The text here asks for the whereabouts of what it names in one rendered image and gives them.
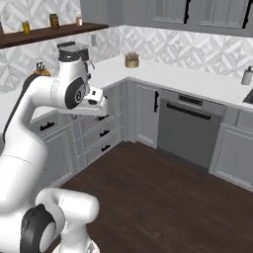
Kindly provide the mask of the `grey soap dispenser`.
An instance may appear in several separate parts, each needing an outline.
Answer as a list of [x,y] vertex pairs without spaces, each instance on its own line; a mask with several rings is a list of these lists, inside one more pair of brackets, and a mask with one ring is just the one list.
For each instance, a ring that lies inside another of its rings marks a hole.
[[253,69],[249,66],[243,73],[241,84],[249,85],[253,76]]

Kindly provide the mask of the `black sink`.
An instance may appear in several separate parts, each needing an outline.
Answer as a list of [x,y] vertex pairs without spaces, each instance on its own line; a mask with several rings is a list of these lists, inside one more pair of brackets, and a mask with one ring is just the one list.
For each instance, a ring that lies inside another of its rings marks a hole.
[[248,95],[243,100],[244,103],[253,105],[253,89],[248,93]]

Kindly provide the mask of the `narrow grey cupboard door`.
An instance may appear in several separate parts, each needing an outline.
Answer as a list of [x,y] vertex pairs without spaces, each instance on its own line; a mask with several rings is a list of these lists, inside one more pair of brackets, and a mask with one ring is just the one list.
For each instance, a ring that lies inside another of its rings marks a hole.
[[154,95],[159,90],[150,85],[137,83],[135,88],[135,139],[155,148],[158,134],[158,109],[154,113]]

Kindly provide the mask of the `grey dishwasher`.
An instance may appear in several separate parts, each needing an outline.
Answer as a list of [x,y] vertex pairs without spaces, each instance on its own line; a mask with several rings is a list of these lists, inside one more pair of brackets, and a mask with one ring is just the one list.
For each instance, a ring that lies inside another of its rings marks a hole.
[[[166,108],[166,104],[211,115],[209,121]],[[226,106],[163,89],[157,147],[208,169]]]

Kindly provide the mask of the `black and silver coffee machine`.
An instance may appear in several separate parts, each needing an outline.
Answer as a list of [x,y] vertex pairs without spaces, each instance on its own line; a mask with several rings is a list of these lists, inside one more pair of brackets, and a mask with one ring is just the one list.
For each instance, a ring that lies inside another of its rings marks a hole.
[[88,68],[88,65],[91,64],[94,67],[94,63],[90,59],[88,45],[79,43],[79,42],[63,42],[57,45],[60,61],[69,61],[71,58],[80,57],[85,65],[85,68]]

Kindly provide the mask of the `brown glass jar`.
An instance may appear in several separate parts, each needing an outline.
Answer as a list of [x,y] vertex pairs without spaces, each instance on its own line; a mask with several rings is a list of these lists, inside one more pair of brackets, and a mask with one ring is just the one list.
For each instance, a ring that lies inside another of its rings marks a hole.
[[49,15],[49,21],[50,21],[50,26],[53,29],[58,29],[59,28],[59,20],[58,20],[58,16],[56,14],[50,14]]

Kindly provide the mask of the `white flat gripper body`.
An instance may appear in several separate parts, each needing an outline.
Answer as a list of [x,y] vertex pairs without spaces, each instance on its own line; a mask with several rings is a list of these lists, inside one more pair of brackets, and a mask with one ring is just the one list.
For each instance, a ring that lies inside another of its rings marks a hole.
[[59,109],[58,111],[67,115],[103,117],[108,114],[108,103],[107,99],[103,97],[98,105],[81,105],[72,110]]

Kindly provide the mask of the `grey upper cupboards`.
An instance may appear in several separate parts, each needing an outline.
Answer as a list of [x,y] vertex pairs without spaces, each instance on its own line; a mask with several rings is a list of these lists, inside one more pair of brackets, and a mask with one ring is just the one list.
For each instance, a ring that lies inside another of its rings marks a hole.
[[253,38],[253,0],[80,0],[83,19]]

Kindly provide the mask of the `gold pot with plant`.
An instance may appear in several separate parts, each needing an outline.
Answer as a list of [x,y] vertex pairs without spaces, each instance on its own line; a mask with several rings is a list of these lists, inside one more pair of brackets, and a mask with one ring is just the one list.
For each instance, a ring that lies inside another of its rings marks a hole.
[[136,68],[139,64],[139,56],[135,51],[128,52],[125,55],[125,66],[127,68]]

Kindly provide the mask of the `wide grey drawer front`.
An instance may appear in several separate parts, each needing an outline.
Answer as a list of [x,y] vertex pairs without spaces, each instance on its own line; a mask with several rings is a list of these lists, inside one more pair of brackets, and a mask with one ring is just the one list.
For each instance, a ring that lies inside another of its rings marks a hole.
[[[41,131],[40,126],[45,126],[47,122],[54,122],[54,126]],[[50,112],[32,120],[30,124],[30,130],[38,136],[45,137],[64,128],[66,125],[67,117],[65,115],[62,115],[58,112]]]

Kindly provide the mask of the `dark wooden wall shelf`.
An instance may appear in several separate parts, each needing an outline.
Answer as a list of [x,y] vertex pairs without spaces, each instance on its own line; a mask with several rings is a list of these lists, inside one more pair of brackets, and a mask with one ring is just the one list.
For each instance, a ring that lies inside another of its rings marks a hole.
[[81,26],[76,24],[62,25],[59,29],[43,28],[32,30],[28,35],[23,32],[16,32],[0,36],[0,49],[33,42],[42,42],[61,37],[68,37],[93,31],[107,29],[105,24],[83,23]]

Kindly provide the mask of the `grey base cupboard under sink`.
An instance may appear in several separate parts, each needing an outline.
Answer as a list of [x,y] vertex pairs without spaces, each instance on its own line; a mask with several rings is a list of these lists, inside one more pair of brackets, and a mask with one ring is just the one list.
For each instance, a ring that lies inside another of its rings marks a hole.
[[210,173],[253,193],[253,113],[226,109]]

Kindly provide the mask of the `wooden knife block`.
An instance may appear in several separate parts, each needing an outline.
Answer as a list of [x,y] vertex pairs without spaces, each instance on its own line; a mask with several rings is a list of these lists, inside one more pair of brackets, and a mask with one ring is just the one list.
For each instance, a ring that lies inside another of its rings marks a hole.
[[42,76],[49,76],[49,71],[45,68],[45,65],[42,61],[38,62],[36,65],[36,69],[34,70],[35,74],[42,75]]

